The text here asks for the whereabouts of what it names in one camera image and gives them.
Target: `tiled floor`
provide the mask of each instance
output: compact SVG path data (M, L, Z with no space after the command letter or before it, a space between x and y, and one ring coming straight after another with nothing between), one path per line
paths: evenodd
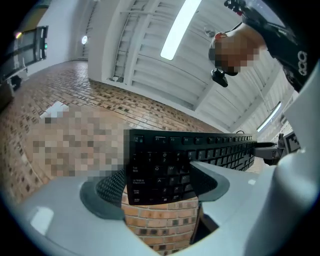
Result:
M114 112L132 128L169 131L220 131L164 104L88 79L88 63L58 64L32 75L0 113L0 182L19 203L49 181L34 171L25 154L26 137L39 116L56 101Z

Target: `black shirt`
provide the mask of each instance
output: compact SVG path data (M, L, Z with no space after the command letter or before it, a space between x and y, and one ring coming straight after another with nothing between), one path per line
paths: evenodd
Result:
M273 58L283 66L284 74L294 89L299 92L308 80L317 59L310 53L310 48L303 38L292 40L289 33L282 30L266 29L253 20L242 18L242 22L256 30L264 39Z

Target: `person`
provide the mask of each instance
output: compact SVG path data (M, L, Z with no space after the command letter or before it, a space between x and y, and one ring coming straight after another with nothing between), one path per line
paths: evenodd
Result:
M240 72L240 67L246 67L256 59L260 50L267 49L283 66L287 80L299 92L317 58L308 52L303 38L288 35L288 31L267 29L265 25L243 15L242 22L232 30L218 32L214 36L209 48L209 60L227 75L235 76Z

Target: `white ceiling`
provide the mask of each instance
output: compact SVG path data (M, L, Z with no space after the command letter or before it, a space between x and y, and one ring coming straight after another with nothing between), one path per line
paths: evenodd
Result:
M255 133L277 103L291 97L280 65L265 50L237 76L227 77L227 88L212 81L214 66L208 60L211 39L204 27L227 31L241 22L224 6L224 0L202 0L174 59L162 58L162 47L183 3L136 0L131 8L122 10L133 12L122 28L116 54L114 76L123 77L119 86L165 99L163 103L173 103L224 132Z

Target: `logo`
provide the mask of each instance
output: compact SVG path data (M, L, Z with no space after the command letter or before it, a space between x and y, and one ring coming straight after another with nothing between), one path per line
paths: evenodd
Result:
M299 67L299 73L303 76L307 75L307 53L304 51L298 52L298 67Z

